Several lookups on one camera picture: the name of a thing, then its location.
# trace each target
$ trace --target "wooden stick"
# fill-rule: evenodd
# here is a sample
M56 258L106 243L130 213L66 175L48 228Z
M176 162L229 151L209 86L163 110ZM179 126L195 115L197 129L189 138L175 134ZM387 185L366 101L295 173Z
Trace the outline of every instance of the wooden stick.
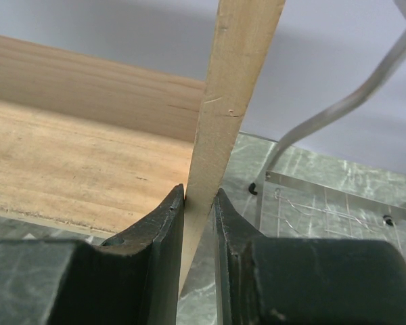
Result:
M284 0L219 1L188 177L180 290L283 6Z

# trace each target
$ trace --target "wooden shelf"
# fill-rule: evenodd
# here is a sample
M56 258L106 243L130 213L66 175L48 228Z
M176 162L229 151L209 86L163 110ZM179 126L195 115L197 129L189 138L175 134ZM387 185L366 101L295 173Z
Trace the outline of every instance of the wooden shelf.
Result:
M0 102L0 215L109 236L186 183L189 142Z

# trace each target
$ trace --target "wooden beam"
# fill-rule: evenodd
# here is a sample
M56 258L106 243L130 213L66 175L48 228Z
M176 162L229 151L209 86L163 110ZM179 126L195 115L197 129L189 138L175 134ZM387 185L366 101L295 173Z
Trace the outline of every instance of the wooden beam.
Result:
M191 152L189 142L0 101L0 216L111 236L187 181Z
M219 1L188 178L181 289L283 6L284 0Z
M194 141L203 81L0 36L0 100Z

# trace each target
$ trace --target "wire rack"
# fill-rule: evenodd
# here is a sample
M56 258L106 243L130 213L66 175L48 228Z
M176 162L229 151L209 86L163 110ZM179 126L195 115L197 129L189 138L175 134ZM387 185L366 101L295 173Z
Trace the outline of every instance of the wire rack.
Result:
M266 182L263 195L261 232L268 236L386 240L406 260L406 221L388 225L382 215L349 204L347 196L340 204Z

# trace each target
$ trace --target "wood grain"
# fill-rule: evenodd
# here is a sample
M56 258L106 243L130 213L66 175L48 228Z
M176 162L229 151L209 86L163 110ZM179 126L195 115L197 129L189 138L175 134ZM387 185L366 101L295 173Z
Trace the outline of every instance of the wood grain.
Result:
M186 183L192 144L0 101L0 215L115 234Z
M189 171L180 288L191 267L283 6L284 0L219 1Z
M194 141L203 81L0 36L0 100Z

